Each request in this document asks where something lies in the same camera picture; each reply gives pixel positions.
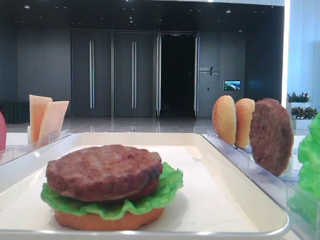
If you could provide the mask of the brown meat patty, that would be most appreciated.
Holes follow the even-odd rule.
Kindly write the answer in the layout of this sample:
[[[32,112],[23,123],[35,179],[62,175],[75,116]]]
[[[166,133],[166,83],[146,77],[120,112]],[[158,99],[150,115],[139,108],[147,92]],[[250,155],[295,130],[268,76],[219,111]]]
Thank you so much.
[[[48,163],[49,187],[84,202],[135,195],[159,180],[163,164],[157,152],[119,144],[88,147]]]
[[[294,143],[292,120],[275,99],[255,103],[249,140],[254,161],[275,176],[288,167]]]

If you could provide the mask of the green lettuce leaf on tray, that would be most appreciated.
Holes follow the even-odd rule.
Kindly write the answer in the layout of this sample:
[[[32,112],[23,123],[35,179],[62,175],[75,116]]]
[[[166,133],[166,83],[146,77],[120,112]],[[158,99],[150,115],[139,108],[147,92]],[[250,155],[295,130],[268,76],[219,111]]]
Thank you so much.
[[[183,187],[183,172],[172,168],[167,162],[162,164],[163,170],[156,191],[138,201],[126,199],[122,203],[85,202],[62,196],[52,190],[47,183],[42,185],[41,199],[51,208],[63,213],[83,217],[86,214],[97,214],[104,220],[119,220],[126,213],[142,215],[154,209],[168,206],[177,191]]]

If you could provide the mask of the orange cheese slice right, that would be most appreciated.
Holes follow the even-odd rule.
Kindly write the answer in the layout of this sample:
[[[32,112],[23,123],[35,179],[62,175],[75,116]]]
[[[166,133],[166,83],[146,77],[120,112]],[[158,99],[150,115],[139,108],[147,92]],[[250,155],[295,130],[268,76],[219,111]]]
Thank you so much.
[[[39,140],[61,132],[68,105],[69,101],[53,101],[47,104],[40,125]]]

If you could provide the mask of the orange cheese slice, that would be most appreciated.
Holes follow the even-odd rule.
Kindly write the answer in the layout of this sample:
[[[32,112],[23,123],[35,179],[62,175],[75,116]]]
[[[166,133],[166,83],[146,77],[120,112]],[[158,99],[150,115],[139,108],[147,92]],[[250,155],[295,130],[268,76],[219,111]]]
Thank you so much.
[[[30,114],[30,142],[39,139],[40,128],[48,103],[52,102],[51,97],[29,95],[29,114]]]
[[[61,132],[68,105],[69,101],[53,101],[47,104],[40,125],[39,140]]]

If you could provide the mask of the orange cheese slice left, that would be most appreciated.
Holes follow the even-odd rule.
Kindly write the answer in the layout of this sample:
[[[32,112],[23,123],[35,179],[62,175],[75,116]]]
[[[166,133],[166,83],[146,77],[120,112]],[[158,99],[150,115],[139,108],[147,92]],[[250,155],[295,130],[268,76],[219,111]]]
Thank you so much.
[[[52,102],[51,97],[29,95],[29,114],[30,114],[30,142],[39,139],[40,128],[48,103]]]

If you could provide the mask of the bottom bun slice under lettuce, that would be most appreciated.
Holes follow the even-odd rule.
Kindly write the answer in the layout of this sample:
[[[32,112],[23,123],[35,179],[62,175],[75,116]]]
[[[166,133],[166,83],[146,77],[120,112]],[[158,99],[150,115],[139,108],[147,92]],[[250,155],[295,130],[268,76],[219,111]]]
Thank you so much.
[[[59,210],[54,211],[56,221],[64,226],[84,231],[130,231],[137,230],[157,220],[163,213],[163,208],[155,208],[150,212],[135,215],[126,212],[117,220],[103,219],[99,214],[87,213],[83,216],[76,216]]]

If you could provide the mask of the red tomato slice upright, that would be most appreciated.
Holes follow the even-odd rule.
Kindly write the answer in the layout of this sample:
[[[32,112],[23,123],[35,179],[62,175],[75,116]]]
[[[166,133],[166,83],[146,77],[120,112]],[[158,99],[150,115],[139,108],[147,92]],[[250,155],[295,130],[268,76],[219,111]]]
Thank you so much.
[[[6,148],[7,127],[3,114],[0,112],[0,151]]]

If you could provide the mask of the green lettuce leaf upright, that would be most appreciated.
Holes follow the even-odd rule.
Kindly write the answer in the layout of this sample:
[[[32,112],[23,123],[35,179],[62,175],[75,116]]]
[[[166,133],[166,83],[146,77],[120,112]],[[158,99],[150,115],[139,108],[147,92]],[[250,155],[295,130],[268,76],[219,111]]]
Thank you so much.
[[[309,134],[299,143],[298,161],[302,163],[299,170],[298,186],[300,189],[320,200],[320,116],[317,115],[308,126]],[[290,209],[315,226],[319,223],[318,203],[301,193],[295,194],[288,201]]]

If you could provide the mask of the tan bun slice inner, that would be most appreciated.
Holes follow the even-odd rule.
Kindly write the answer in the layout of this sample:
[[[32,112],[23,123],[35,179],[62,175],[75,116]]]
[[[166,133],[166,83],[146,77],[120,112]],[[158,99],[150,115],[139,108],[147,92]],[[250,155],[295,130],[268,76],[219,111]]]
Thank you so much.
[[[218,137],[233,146],[236,142],[236,105],[230,95],[219,97],[212,109],[213,128]]]

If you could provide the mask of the tan bun slice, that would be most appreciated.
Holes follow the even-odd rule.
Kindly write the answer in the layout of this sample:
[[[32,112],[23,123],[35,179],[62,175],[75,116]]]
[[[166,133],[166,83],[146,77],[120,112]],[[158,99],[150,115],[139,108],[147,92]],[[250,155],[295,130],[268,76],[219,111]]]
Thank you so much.
[[[213,128],[218,137],[233,146],[236,142],[236,105],[230,95],[219,97],[212,109]]]
[[[250,98],[242,98],[235,103],[236,108],[236,138],[235,145],[238,148],[246,148],[250,145],[250,130],[252,113],[255,110],[255,101]]]

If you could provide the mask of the dark double door middle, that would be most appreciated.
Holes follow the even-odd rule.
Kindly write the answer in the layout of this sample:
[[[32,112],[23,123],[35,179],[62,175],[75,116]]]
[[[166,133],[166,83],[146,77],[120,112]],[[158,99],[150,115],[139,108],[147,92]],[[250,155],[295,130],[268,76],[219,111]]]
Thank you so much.
[[[154,36],[116,32],[114,37],[115,116],[152,117]]]

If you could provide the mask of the dark double door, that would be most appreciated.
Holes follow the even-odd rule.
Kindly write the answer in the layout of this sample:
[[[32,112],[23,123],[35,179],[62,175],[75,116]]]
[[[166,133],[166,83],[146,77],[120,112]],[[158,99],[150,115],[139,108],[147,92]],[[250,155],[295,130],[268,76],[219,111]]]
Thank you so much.
[[[73,31],[72,110],[75,117],[111,116],[111,33]]]
[[[152,117],[154,36],[116,32],[114,37],[115,116]]]

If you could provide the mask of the tan bun slice outer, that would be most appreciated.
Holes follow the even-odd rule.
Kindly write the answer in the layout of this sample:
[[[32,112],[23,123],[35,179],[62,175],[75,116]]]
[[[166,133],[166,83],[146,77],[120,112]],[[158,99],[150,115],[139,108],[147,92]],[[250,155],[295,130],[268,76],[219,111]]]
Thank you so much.
[[[255,110],[255,101],[250,98],[242,98],[235,103],[236,108],[236,138],[235,145],[238,148],[246,148],[250,145],[250,130],[252,113]]]

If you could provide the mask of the white rectangular metal tray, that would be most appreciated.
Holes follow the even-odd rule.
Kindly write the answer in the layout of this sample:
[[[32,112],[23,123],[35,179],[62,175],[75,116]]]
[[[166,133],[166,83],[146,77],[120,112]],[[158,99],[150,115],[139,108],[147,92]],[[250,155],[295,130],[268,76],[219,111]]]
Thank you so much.
[[[158,152],[183,172],[183,187],[161,217],[140,231],[61,227],[41,200],[48,161],[92,146]],[[3,240],[282,240],[288,214],[203,136],[194,133],[75,133],[0,168]]]

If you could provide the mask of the dark double door left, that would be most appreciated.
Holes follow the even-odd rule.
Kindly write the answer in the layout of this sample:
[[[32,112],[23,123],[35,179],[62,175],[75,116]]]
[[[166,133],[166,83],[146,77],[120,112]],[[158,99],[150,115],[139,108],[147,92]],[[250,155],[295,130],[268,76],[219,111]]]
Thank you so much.
[[[72,110],[75,117],[111,116],[111,33],[73,31]]]

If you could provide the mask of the potted flower planter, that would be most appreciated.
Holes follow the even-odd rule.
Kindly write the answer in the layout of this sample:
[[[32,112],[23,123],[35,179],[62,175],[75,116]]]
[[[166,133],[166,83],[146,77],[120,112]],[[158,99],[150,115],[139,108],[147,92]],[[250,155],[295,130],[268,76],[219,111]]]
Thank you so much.
[[[286,109],[292,119],[292,128],[295,130],[308,129],[308,126],[318,114],[318,110],[312,108],[311,97],[308,92],[288,93]]]

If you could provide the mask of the clear acrylic rack left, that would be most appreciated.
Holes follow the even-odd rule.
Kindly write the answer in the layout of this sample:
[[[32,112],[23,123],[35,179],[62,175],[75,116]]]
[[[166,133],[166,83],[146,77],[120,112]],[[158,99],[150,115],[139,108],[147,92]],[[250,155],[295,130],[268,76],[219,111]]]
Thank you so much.
[[[7,164],[17,158],[20,158],[26,154],[37,151],[38,149],[48,146],[58,140],[61,140],[71,133],[68,129],[61,132],[54,132],[50,135],[30,142],[30,127],[27,127],[27,133],[8,133],[6,136],[6,146],[4,150],[0,151],[0,165]]]

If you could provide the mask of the clear acrylic rack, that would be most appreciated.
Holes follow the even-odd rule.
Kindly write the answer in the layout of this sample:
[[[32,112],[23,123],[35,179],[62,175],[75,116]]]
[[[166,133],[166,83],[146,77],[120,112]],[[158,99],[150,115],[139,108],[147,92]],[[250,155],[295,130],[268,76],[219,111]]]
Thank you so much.
[[[288,168],[276,177],[253,161],[251,148],[232,147],[208,130],[209,140],[227,159],[258,185],[271,199],[289,214],[291,229],[303,240],[320,238],[320,201],[298,185],[302,164],[298,161],[298,144],[303,135],[294,137],[294,145]]]
[[[6,146],[4,150],[0,151],[0,165],[7,164],[17,158],[20,158],[26,154],[37,151],[38,149],[48,146],[58,140],[61,140],[71,133],[68,129],[61,132],[54,132],[50,135],[30,142],[30,127],[27,127],[27,133],[8,133],[6,136]]]

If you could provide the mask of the clear acrylic rack right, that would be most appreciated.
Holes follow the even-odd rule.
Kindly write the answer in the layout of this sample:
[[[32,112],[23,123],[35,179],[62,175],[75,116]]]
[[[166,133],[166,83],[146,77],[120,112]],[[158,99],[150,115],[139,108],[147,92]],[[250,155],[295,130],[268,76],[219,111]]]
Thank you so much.
[[[294,145],[288,168],[276,177],[253,161],[251,148],[232,147],[208,130],[209,140],[227,159],[258,185],[271,199],[289,214],[291,229],[303,240],[320,238],[320,201],[298,185],[302,164],[298,161],[298,144],[303,135],[294,137]]]

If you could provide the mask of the wall display screen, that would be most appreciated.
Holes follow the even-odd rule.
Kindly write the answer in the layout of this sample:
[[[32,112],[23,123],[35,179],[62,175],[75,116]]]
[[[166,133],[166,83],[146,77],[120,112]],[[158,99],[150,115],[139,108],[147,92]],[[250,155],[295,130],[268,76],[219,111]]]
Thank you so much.
[[[225,80],[223,89],[225,91],[240,91],[241,81],[240,80]]]

